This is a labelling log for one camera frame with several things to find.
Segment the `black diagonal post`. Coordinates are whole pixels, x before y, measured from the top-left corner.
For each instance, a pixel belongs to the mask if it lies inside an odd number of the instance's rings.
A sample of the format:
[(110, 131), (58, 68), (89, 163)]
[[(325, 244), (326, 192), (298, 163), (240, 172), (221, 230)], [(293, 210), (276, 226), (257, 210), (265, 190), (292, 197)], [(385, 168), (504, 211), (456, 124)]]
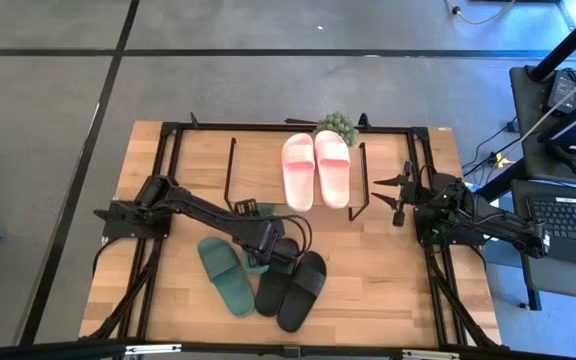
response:
[(576, 51), (576, 28), (562, 40), (536, 67), (528, 72), (533, 81), (541, 81), (548, 77), (572, 53)]

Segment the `black table frame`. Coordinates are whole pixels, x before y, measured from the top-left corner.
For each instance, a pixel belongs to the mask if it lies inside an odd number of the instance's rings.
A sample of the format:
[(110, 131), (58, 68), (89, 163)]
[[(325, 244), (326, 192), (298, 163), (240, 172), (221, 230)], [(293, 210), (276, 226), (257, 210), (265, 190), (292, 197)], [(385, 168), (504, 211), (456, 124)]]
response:
[[(226, 206), (224, 185), (231, 139), (272, 145), (305, 131), (302, 124), (204, 123), (182, 134), (177, 181), (189, 191)], [(458, 340), (452, 311), (435, 312), (424, 252), (412, 219), (392, 223), (391, 209), (371, 193), (395, 196), (397, 189), (374, 181), (394, 177), (411, 157), (431, 161), (441, 172), (461, 174), (454, 133), (431, 127), (413, 135), (377, 130), (359, 137), (367, 146), (368, 207), (353, 221), (348, 210), (331, 209), (316, 198), (306, 217), (312, 248), (327, 266), (327, 279), (297, 332), (280, 329), (258, 313), (232, 315), (209, 281), (198, 254), (212, 230), (185, 216), (172, 221), (163, 242), (144, 336), (179, 341), (298, 346), (435, 348), (444, 328)]]

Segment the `black side table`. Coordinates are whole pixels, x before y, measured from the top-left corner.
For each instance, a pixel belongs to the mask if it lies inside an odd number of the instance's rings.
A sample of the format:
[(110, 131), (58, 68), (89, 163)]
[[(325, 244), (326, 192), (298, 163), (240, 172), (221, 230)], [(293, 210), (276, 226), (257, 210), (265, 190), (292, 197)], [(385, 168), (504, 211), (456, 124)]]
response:
[[(549, 84), (532, 81), (524, 67), (511, 68), (509, 76), (520, 134), (524, 135), (545, 114), (541, 106), (546, 98)], [(550, 115), (533, 134), (522, 142), (526, 177), (531, 180), (576, 183), (576, 175), (565, 164), (550, 157), (546, 146), (537, 140), (538, 131), (543, 131), (556, 122), (557, 118)]]

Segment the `green succulent plant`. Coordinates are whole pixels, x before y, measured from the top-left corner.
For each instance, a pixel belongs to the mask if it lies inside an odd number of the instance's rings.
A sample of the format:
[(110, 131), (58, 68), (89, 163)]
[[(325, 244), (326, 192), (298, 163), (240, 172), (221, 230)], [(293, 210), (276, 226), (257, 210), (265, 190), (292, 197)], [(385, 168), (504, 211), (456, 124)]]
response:
[(323, 119), (319, 120), (314, 133), (318, 134), (325, 130), (339, 135), (348, 147), (354, 147), (357, 144), (359, 131), (355, 128), (352, 119), (345, 114), (335, 112), (327, 114)]

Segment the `black slide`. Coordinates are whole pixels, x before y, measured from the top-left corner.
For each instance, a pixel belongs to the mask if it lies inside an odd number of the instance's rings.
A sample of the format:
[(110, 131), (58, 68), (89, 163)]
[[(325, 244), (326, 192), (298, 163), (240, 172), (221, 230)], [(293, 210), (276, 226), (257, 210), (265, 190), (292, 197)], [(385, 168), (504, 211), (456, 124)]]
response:
[(314, 251), (299, 261), (277, 314), (278, 326), (288, 333), (297, 332), (322, 292), (327, 279), (323, 257)]
[(275, 316), (292, 281), (296, 263), (273, 261), (260, 277), (255, 297), (256, 311), (265, 317)]

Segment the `black rig rail silver brackets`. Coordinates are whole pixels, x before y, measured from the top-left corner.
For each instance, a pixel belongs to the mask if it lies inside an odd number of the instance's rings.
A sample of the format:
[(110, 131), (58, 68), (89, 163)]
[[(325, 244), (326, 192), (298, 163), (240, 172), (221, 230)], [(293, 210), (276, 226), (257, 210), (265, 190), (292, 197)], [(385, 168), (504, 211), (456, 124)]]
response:
[(437, 349), (399, 347), (343, 347), (298, 345), (245, 345), (201, 342), (146, 342), (136, 338), (81, 339), (69, 342), (0, 347), (0, 360), (100, 360), (120, 356), (179, 353), (274, 355), (287, 359), (307, 356), (387, 357), (396, 360), (576, 360), (509, 350), (505, 347), (442, 345)]

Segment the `green slide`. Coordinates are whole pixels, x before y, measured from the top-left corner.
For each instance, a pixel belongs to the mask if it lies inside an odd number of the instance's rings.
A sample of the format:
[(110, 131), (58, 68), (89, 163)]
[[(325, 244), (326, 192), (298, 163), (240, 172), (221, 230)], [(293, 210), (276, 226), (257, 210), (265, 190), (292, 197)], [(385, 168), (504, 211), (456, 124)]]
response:
[(246, 317), (255, 308), (247, 273), (231, 245), (217, 237), (198, 244), (198, 254), (209, 281), (215, 286), (229, 312)]
[[(272, 204), (262, 203), (258, 206), (258, 211), (261, 216), (270, 216), (275, 214), (275, 207)], [(262, 275), (269, 269), (268, 265), (259, 264), (249, 252), (243, 252), (242, 264), (244, 270), (252, 275)]]

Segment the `black power adapter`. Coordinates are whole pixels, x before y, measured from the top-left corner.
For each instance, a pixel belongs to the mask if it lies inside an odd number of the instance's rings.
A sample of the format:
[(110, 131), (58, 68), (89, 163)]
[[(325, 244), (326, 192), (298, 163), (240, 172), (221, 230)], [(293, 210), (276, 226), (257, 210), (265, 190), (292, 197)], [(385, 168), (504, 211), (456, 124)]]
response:
[(556, 112), (568, 114), (576, 108), (576, 72), (572, 69), (558, 71), (552, 80), (545, 106), (555, 107)]

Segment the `pink slide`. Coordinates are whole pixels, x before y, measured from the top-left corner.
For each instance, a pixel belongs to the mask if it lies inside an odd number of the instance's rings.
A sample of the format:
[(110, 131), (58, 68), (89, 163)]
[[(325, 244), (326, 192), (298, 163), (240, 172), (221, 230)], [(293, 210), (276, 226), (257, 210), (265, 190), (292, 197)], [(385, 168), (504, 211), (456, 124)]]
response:
[(333, 209), (346, 207), (350, 199), (351, 165), (347, 144), (337, 133), (323, 130), (315, 137), (314, 150), (325, 205)]
[(310, 135), (299, 133), (286, 140), (281, 151), (284, 194), (294, 211), (308, 211), (314, 201), (314, 143)]

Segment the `wooden shelf black metal frame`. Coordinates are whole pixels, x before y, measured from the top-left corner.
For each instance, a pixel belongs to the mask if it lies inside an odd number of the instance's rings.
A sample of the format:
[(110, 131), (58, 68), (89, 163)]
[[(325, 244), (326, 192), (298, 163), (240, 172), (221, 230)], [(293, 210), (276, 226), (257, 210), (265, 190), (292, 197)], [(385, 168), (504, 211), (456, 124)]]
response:
[[(281, 148), (281, 143), (258, 146), (237, 143), (235, 137), (231, 139), (223, 195), (230, 210), (237, 202), (252, 198), (258, 203), (286, 205)], [(346, 208), (350, 221), (370, 204), (366, 150), (364, 142), (349, 150), (350, 185)]]

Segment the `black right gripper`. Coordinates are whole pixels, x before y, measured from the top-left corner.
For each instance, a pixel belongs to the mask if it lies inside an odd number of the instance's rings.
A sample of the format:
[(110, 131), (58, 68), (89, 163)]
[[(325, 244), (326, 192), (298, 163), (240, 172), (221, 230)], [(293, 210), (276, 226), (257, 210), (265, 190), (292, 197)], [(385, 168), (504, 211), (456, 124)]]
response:
[(405, 220), (405, 205), (421, 205), (428, 202), (432, 197), (429, 188), (424, 188), (420, 182), (410, 179), (413, 173), (413, 165), (410, 161), (404, 162), (403, 173), (386, 180), (376, 180), (374, 184), (383, 186), (398, 186), (400, 188), (398, 200), (393, 197), (372, 192), (371, 195), (385, 202), (392, 210), (395, 210), (393, 216), (394, 226), (403, 226)]

